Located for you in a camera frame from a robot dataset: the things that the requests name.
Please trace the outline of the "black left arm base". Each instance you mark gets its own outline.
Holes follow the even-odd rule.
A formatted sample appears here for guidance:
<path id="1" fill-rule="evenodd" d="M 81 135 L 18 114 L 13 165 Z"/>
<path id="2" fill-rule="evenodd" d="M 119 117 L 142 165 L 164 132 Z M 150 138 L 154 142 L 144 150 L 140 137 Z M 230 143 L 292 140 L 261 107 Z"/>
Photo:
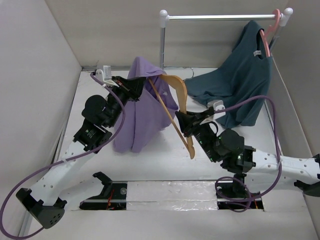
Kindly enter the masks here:
<path id="1" fill-rule="evenodd" d="M 79 205 L 81 210 L 122 211 L 127 209 L 127 181 L 113 181 L 102 172 L 96 172 L 93 177 L 103 185 L 100 194 L 85 199 Z"/>

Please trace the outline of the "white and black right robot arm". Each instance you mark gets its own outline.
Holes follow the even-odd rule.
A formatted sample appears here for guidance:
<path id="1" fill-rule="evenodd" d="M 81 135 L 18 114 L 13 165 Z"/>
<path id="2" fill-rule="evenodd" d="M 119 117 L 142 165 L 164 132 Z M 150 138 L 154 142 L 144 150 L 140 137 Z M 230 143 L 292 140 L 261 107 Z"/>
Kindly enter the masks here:
<path id="1" fill-rule="evenodd" d="M 186 137 L 194 137 L 208 159 L 237 179 L 227 185 L 218 184 L 227 197 L 243 197 L 250 190 L 262 193 L 272 186 L 278 175 L 278 163 L 282 165 L 281 176 L 274 190 L 294 190 L 307 196 L 320 195 L 320 156 L 294 158 L 263 152 L 245 145 L 244 137 L 232 129 L 221 134 L 212 130 L 211 121 L 204 123 L 208 111 L 175 113 L 180 130 Z"/>

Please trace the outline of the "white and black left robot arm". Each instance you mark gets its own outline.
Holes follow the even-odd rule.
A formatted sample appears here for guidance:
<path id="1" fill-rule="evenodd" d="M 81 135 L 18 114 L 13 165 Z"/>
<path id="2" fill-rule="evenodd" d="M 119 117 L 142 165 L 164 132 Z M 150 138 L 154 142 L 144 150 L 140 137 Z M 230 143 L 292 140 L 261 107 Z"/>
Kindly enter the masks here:
<path id="1" fill-rule="evenodd" d="M 66 186 L 115 136 L 108 129 L 119 118 L 125 119 L 127 102 L 139 101 L 146 80 L 146 77 L 125 79 L 121 76 L 113 76 L 106 83 L 97 80 L 103 88 L 109 88 L 109 94 L 106 97 L 92 95 L 86 100 L 81 112 L 83 124 L 73 136 L 61 163 L 51 167 L 32 187 L 21 188 L 16 193 L 16 198 L 44 229 L 52 228 L 67 209 L 79 207 L 82 201 L 94 196 L 104 199 L 111 194 L 113 181 L 102 172 L 94 173 L 90 180 L 75 187 Z"/>

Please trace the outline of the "wooden clothes hanger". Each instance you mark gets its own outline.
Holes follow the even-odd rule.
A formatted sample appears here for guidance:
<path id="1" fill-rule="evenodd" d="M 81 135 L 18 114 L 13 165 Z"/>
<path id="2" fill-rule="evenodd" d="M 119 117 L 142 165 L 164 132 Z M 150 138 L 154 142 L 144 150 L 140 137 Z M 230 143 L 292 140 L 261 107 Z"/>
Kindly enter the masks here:
<path id="1" fill-rule="evenodd" d="M 176 75 L 161 74 L 161 75 L 159 75 L 159 77 L 161 80 L 165 81 L 169 86 L 171 86 L 175 90 L 177 100 L 178 100 L 179 111 L 181 113 L 186 114 L 187 113 L 188 94 L 187 94 L 187 88 L 185 86 L 184 81 Z M 178 128 L 177 124 L 175 123 L 174 119 L 172 118 L 168 108 L 166 107 L 165 103 L 163 102 L 159 92 L 157 91 L 153 81 L 149 77 L 147 78 L 147 80 L 150 83 L 153 91 L 155 92 L 155 95 L 157 96 L 160 104 L 162 105 L 162 108 L 164 109 L 168 118 L 170 119 L 170 122 L 173 125 L 176 133 L 178 134 L 182 143 L 184 144 L 185 148 L 187 149 L 190 159 L 191 160 L 194 159 L 196 152 L 195 152 L 192 138 L 191 137 L 184 137 L 182 135 L 180 129 Z"/>

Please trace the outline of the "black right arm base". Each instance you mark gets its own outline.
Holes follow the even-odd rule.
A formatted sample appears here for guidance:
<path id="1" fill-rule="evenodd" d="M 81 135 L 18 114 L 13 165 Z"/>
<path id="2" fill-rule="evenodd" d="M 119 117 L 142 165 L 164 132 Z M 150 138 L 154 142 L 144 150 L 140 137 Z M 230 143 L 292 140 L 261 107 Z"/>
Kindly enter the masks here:
<path id="1" fill-rule="evenodd" d="M 240 201 L 257 196 L 259 193 L 251 193 L 245 185 L 245 173 L 236 173 L 233 176 L 220 177 L 215 182 L 216 197 L 219 210 L 231 210 L 243 213 L 247 210 L 263 210 L 263 202 L 260 198 L 252 201 Z"/>

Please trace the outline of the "purple t shirt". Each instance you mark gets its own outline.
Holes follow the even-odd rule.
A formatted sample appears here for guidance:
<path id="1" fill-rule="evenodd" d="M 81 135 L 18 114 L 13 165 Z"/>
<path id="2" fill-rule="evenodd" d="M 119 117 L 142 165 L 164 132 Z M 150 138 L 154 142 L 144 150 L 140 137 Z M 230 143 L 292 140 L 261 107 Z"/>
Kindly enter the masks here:
<path id="1" fill-rule="evenodd" d="M 152 80 L 171 117 L 174 118 L 179 107 L 171 94 L 169 85 L 160 78 L 164 73 L 159 67 L 138 56 L 134 59 L 127 78 L 146 77 Z M 121 125 L 121 116 L 114 125 L 115 130 L 120 129 L 113 140 L 115 152 L 139 153 L 156 134 L 171 124 L 149 81 L 145 82 L 139 101 L 128 101 L 124 108 L 123 125 Z"/>

